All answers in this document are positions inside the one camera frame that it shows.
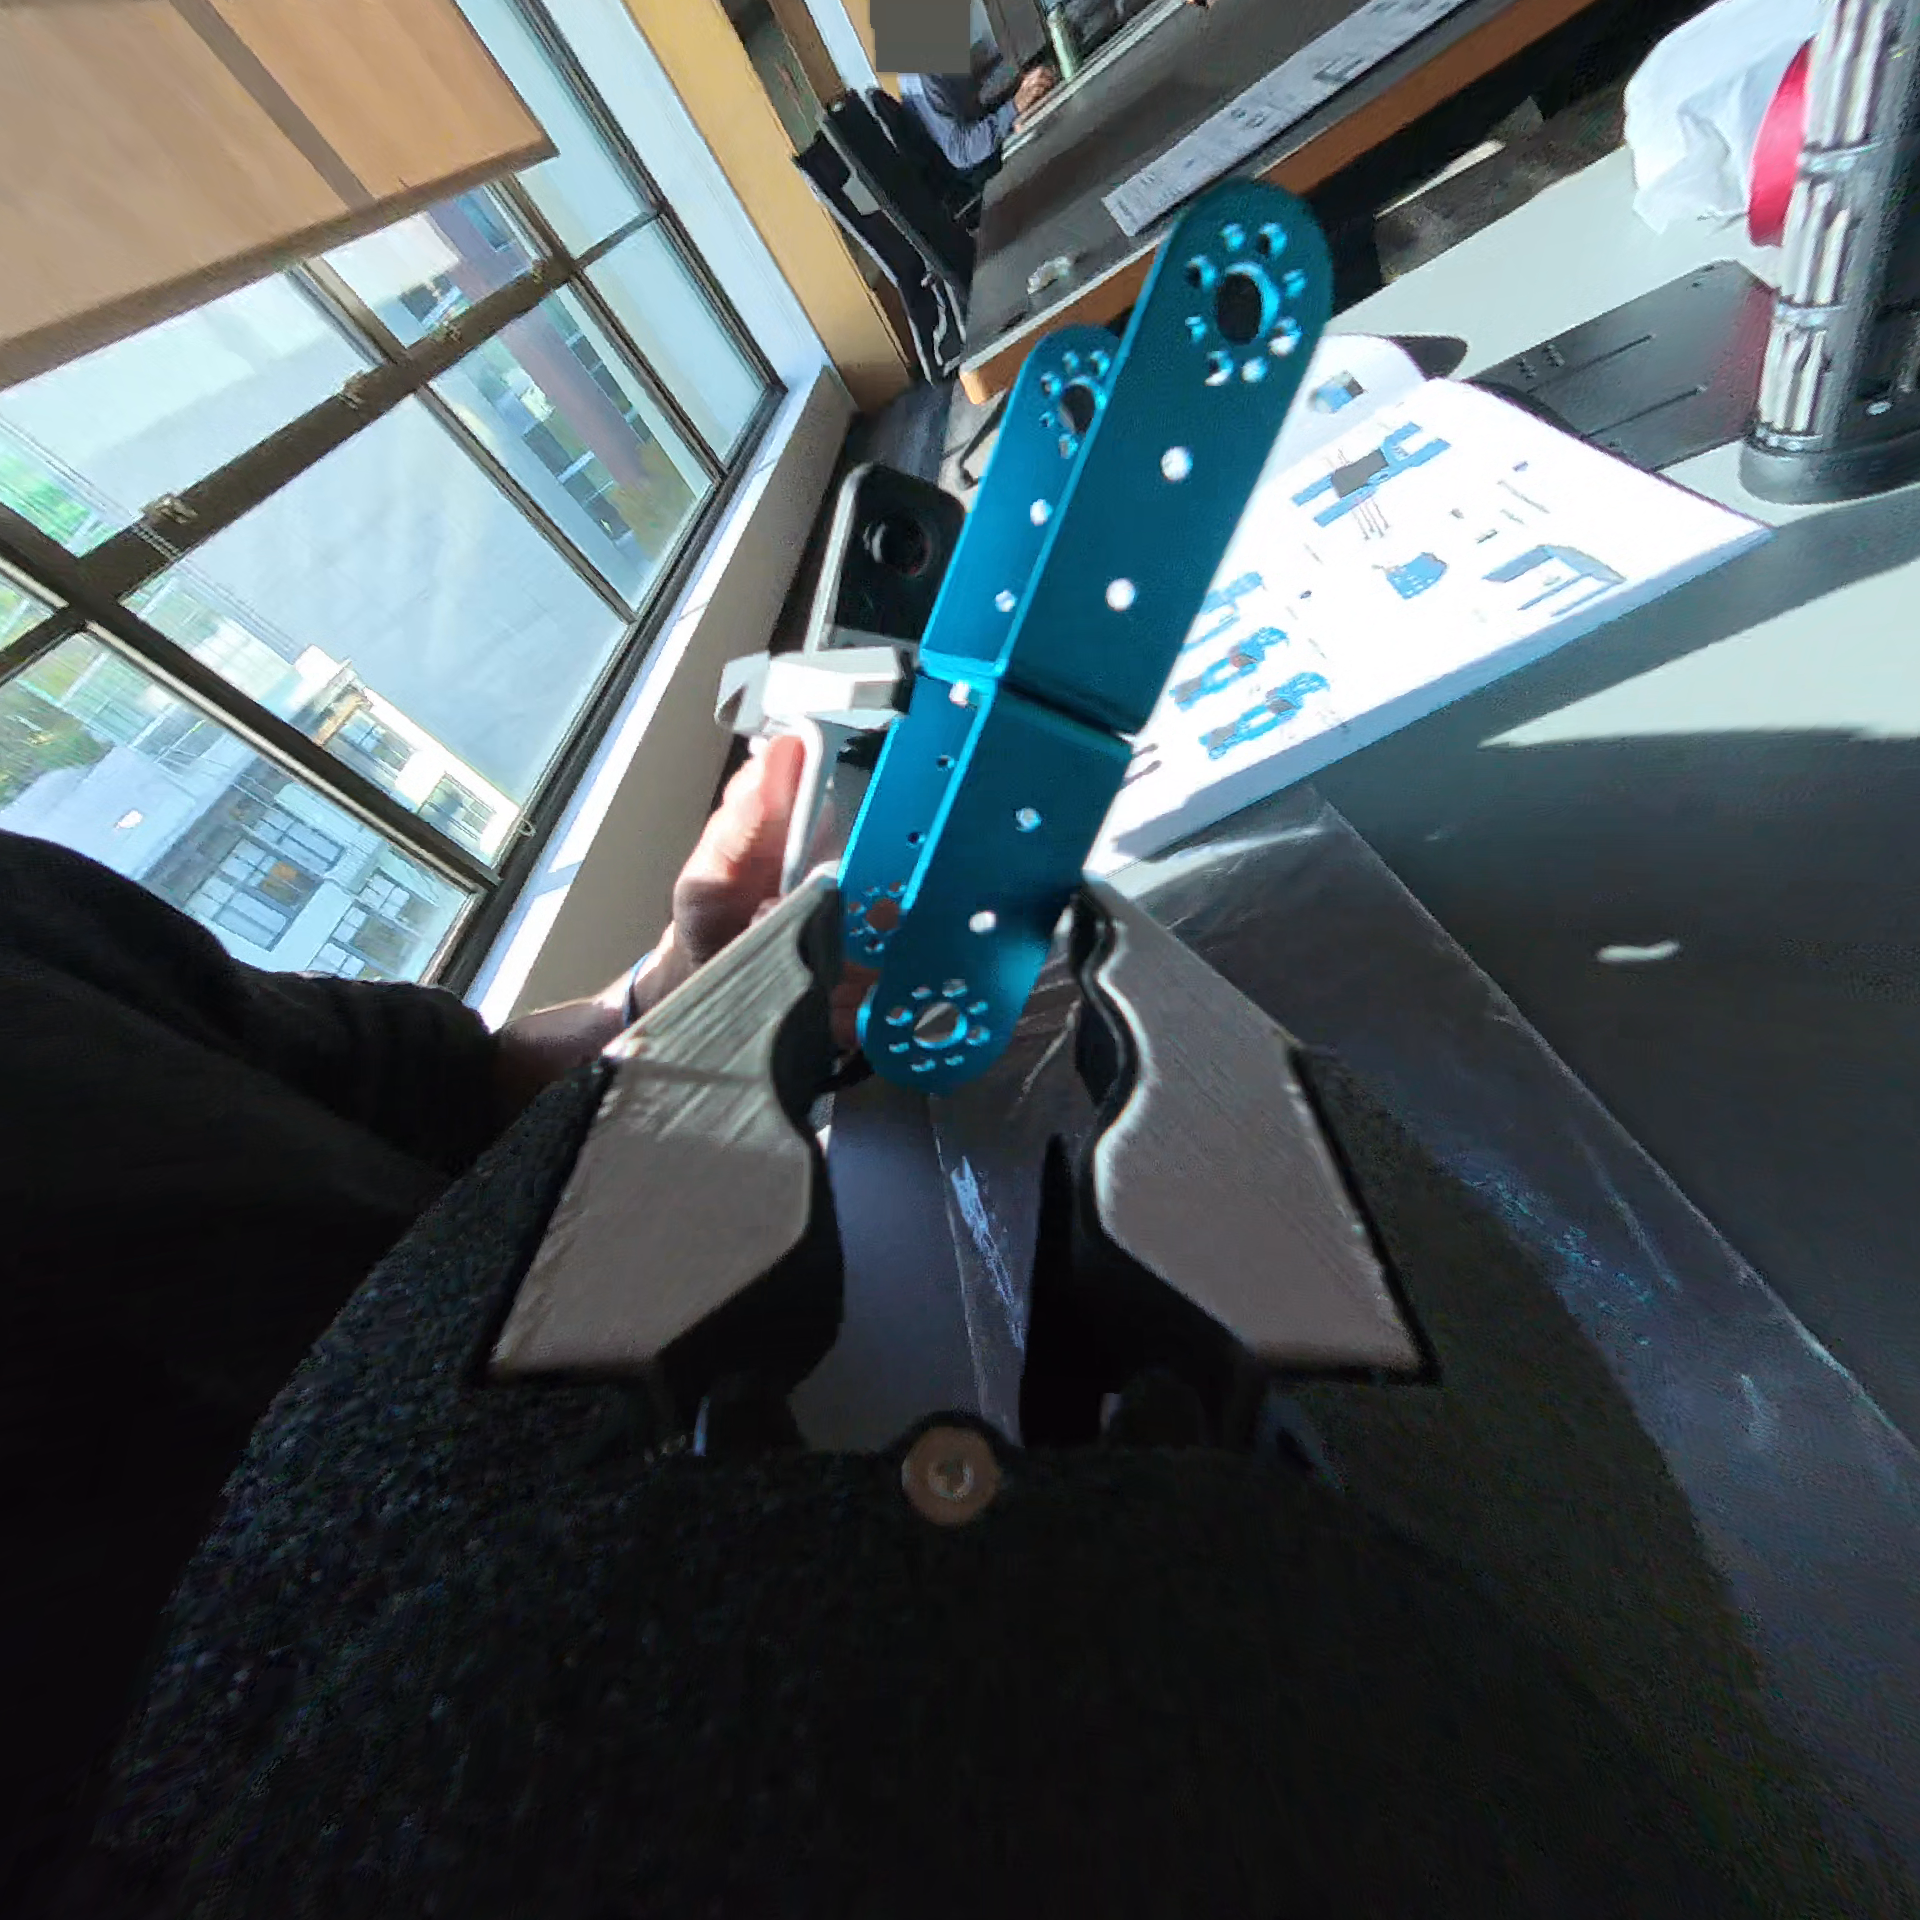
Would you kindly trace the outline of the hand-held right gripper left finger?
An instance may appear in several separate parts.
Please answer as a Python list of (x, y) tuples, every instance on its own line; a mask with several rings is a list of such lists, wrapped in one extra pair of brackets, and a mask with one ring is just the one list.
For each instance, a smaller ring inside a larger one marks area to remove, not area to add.
[(503, 1317), (496, 1384), (798, 1384), (847, 1317), (816, 1136), (831, 1082), (838, 884), (798, 884), (662, 993)]

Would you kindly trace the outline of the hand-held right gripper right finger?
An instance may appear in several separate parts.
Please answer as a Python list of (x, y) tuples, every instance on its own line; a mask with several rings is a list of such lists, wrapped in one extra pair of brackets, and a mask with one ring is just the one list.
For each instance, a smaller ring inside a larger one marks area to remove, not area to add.
[(1080, 1225), (1129, 1330), (1228, 1374), (1428, 1374), (1301, 1043), (1108, 884), (1075, 894)]

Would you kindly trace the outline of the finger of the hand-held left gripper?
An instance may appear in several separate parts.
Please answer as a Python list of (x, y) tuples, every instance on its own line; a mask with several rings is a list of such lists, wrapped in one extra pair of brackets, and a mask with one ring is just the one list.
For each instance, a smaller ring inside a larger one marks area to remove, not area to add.
[(783, 884), (809, 876), (838, 759), (884, 738), (912, 698), (909, 646), (765, 651), (718, 670), (711, 719), (729, 738), (798, 738), (798, 797), (789, 816)]

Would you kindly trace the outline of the blue metal bracket assembly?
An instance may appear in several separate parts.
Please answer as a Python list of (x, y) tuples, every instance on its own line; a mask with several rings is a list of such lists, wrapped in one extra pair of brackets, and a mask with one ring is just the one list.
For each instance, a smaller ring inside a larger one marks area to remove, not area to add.
[(1305, 200), (1221, 179), (1164, 231), (1129, 332), (1027, 350), (838, 857), (884, 1082), (949, 1092), (1011, 1043), (1324, 320)]

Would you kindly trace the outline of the person's left forearm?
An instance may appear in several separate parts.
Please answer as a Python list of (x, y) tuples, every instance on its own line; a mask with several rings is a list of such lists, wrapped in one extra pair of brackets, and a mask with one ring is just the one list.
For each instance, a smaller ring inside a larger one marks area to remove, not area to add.
[(590, 1069), (613, 1041), (627, 1041), (662, 993), (676, 993), (695, 978), (676, 941), (662, 941), (649, 960), (641, 960), (617, 984), (600, 993), (522, 1016), (496, 1035), (496, 1092), (503, 1115), (523, 1115), (550, 1082), (569, 1069)]

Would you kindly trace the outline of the person's left hand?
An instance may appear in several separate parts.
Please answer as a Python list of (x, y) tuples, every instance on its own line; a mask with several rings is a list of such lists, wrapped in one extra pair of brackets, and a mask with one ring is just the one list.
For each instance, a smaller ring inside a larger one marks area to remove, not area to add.
[(695, 837), (672, 933), (654, 944), (654, 993), (682, 991), (695, 969), (704, 969), (739, 933), (755, 929), (767, 899), (783, 899), (783, 866), (789, 831), (798, 816), (809, 783), (809, 745), (767, 738), (755, 759), (742, 759)]

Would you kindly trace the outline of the black office chair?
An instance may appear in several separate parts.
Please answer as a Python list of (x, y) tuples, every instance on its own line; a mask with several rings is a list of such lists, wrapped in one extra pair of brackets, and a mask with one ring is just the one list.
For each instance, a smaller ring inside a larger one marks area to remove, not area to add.
[(949, 381), (966, 372), (973, 284), (973, 231), (958, 221), (958, 167), (884, 85), (847, 85), (792, 167), (901, 293), (924, 381)]

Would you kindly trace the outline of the large glass window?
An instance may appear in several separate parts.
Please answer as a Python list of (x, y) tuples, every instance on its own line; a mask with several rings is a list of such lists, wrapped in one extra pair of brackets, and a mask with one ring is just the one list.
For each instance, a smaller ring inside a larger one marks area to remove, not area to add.
[(0, 827), (234, 960), (480, 978), (783, 374), (633, 4), (466, 4), (558, 155), (6, 388)]

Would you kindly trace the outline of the person's black clothing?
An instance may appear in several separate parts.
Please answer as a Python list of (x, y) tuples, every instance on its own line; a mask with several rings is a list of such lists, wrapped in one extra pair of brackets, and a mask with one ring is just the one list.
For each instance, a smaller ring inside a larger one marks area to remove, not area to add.
[(248, 969), (17, 831), (0, 969), (6, 1917), (43, 1917), (248, 1428), (514, 1107), (458, 993)]

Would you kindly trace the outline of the printed instruction manual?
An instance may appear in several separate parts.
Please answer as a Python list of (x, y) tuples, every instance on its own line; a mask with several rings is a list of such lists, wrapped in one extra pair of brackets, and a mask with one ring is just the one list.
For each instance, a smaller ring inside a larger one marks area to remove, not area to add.
[(1120, 876), (1666, 600), (1768, 524), (1338, 332), (1086, 850)]

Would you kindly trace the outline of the white printed paper sheet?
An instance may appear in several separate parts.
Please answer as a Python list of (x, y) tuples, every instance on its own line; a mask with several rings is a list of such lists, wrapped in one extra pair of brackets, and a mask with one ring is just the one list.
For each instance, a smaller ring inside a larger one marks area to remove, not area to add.
[(1164, 212), (1179, 212), (1206, 179), (1254, 166), (1273, 139), (1292, 131), (1305, 114), (1338, 103), (1353, 80), (1401, 59), (1414, 39), (1461, 10), (1461, 0), (1362, 0), (1305, 48), (1278, 60), (1262, 80), (1231, 96), (1211, 122), (1179, 139), (1164, 155), (1131, 167), (1120, 185), (1104, 195), (1108, 221), (1137, 237)]

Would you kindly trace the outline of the black flat panel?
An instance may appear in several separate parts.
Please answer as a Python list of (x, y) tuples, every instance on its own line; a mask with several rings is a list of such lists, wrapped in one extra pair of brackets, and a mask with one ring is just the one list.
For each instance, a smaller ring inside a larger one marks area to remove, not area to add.
[(1768, 320), (1747, 265), (1703, 265), (1469, 381), (1633, 469), (1674, 469), (1751, 430)]

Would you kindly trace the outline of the wooden window blind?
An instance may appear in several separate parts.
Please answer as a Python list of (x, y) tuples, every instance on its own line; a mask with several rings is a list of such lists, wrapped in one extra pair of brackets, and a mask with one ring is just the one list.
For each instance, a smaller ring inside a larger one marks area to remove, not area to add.
[(542, 155), (442, 0), (0, 4), (0, 381)]

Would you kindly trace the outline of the white crumpled plastic bag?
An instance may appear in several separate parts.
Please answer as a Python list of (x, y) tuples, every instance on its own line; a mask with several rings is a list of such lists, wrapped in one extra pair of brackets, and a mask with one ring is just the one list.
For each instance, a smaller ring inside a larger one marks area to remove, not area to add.
[(1791, 59), (1822, 30), (1822, 0), (1711, 0), (1628, 80), (1633, 212), (1668, 223), (1747, 223), (1767, 109)]

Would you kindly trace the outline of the red cylinder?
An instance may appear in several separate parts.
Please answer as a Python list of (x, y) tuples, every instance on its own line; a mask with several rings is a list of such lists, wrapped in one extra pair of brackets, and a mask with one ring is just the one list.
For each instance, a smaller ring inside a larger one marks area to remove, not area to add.
[(1767, 109), (1756, 144), (1751, 144), (1751, 179), (1747, 179), (1747, 237), (1756, 253), (1775, 253), (1791, 231), (1791, 195), (1805, 144), (1805, 68), (1816, 47), (1801, 47)]

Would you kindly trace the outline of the black ribbed cylinder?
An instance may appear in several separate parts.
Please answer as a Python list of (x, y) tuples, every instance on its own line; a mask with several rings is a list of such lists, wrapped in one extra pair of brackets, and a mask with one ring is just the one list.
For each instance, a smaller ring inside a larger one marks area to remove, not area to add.
[(1775, 505), (1920, 475), (1920, 4), (1840, 0), (1805, 48), (1785, 284), (1737, 484)]

